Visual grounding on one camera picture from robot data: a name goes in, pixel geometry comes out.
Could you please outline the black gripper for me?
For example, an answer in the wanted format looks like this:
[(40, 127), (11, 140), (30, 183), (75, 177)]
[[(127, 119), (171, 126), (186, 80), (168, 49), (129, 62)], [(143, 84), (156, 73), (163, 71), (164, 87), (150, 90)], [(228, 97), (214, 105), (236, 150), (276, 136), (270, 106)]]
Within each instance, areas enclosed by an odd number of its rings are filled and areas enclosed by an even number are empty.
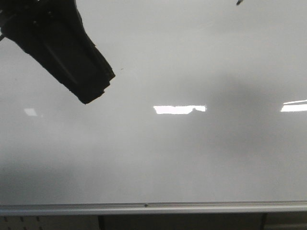
[[(69, 26), (71, 20), (77, 30)], [(80, 23), (74, 0), (2, 0), (3, 35), (35, 59), (83, 104), (100, 97), (115, 74)]]

